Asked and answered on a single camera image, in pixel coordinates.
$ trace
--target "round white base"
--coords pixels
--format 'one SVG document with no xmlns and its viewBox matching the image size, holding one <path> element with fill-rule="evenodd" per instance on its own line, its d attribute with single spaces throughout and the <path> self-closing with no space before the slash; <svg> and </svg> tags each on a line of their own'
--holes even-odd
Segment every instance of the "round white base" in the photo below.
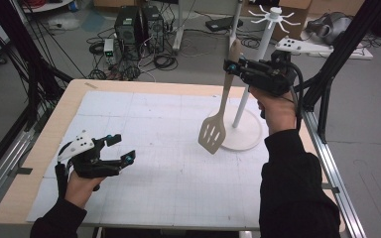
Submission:
<svg viewBox="0 0 381 238">
<path fill-rule="evenodd" d="M 256 116 L 245 109 L 243 110 L 239 125 L 237 128 L 233 128 L 237 109 L 237 106 L 225 107 L 224 127 L 227 135 L 221 146 L 233 151 L 246 151 L 254 148 L 261 142 L 262 125 L 259 121 L 259 115 Z"/>
</svg>

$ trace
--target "spatula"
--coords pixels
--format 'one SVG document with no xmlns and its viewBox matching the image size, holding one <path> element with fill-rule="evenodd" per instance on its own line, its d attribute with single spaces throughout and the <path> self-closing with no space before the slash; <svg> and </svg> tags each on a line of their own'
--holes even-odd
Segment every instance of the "spatula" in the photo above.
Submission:
<svg viewBox="0 0 381 238">
<path fill-rule="evenodd" d="M 228 53 L 228 59 L 238 61 L 240 52 L 241 44 L 240 41 L 236 39 L 231 45 Z M 217 114 L 203 120 L 202 126 L 200 127 L 199 138 L 197 141 L 212 154 L 215 154 L 225 140 L 226 132 L 224 127 L 224 111 L 232 82 L 233 74 L 226 73 L 224 77 L 224 87 L 222 89 L 219 110 Z"/>
</svg>

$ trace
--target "white grid paper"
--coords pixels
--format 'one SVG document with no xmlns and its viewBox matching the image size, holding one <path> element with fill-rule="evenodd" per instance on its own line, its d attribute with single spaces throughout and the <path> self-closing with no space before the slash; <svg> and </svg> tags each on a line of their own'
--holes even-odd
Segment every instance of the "white grid paper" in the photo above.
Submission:
<svg viewBox="0 0 381 238">
<path fill-rule="evenodd" d="M 238 105 L 239 99 L 227 103 Z M 134 165 L 107 178 L 86 206 L 84 223 L 99 226 L 258 229 L 263 142 L 244 152 L 220 148 L 215 155 L 197 143 L 202 121 L 218 110 L 220 96 L 89 91 L 60 148 L 83 129 L 101 138 L 121 134 L 102 160 L 136 151 Z M 256 100 L 246 109 L 259 114 Z M 261 120 L 263 132 L 267 126 Z M 56 202 L 55 155 L 28 216 L 35 221 Z"/>
</svg>

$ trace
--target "gray floor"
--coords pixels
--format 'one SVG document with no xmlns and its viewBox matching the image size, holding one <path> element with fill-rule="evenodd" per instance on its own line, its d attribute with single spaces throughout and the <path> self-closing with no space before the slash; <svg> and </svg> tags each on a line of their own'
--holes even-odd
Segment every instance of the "gray floor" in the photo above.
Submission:
<svg viewBox="0 0 381 238">
<path fill-rule="evenodd" d="M 59 32 L 55 36 L 72 60 L 85 75 L 92 70 L 92 55 L 86 39 L 113 26 L 113 14 L 96 12 L 89 6 L 75 13 L 81 27 Z M 203 29 L 204 16 L 191 17 L 187 28 Z M 242 30 L 254 30 L 256 25 L 245 22 Z M 56 44 L 48 41 L 57 67 L 73 77 L 82 78 Z M 197 32 L 185 32 L 179 66 L 173 71 L 151 71 L 158 82 L 222 84 L 222 60 L 226 56 L 228 40 Z M 272 46 L 266 56 L 272 52 Z M 245 48 L 244 54 L 253 59 L 256 52 Z M 341 172 L 354 207 L 368 237 L 381 238 L 381 48 L 369 50 L 373 60 L 351 59 L 334 81 L 329 105 L 327 139 Z M 305 79 L 314 76 L 325 59 L 294 56 Z M 26 94 L 16 72 L 9 63 L 0 65 L 0 140 L 25 107 Z M 153 81 L 142 74 L 138 80 Z M 234 85 L 242 86 L 239 79 Z M 11 178 L 0 190 L 0 200 Z M 29 226 L 0 225 L 0 237 L 27 237 Z M 91 237 L 90 229 L 81 229 L 80 237 Z"/>
</svg>

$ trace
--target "computer tower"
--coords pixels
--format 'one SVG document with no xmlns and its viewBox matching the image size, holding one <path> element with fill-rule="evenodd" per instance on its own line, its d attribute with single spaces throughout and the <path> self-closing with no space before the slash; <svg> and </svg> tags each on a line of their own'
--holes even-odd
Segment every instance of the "computer tower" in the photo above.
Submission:
<svg viewBox="0 0 381 238">
<path fill-rule="evenodd" d="M 156 6 L 142 8 L 142 25 L 144 39 L 148 40 L 149 51 L 161 53 L 164 51 L 164 20 Z"/>
<path fill-rule="evenodd" d="M 139 7 L 120 7 L 114 30 L 124 57 L 127 60 L 139 60 L 139 48 L 144 42 Z"/>
</svg>

